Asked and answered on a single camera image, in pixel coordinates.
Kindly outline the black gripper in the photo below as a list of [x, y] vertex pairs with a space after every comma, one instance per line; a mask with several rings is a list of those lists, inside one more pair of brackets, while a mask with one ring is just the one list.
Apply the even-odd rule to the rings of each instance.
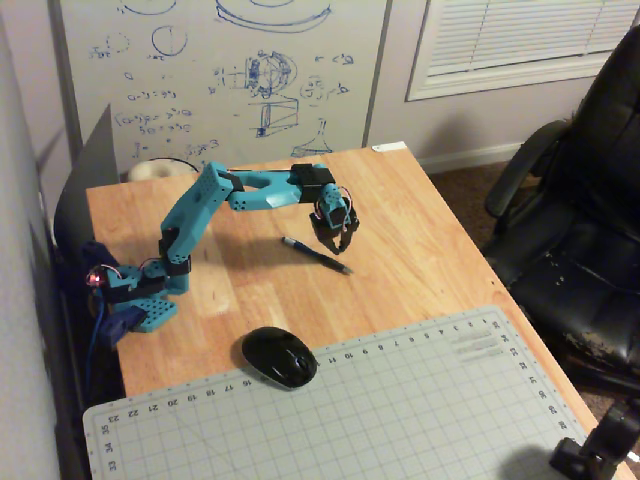
[[309, 218], [317, 240], [332, 253], [345, 252], [359, 227], [356, 211], [346, 207], [337, 207], [329, 213], [312, 212]]

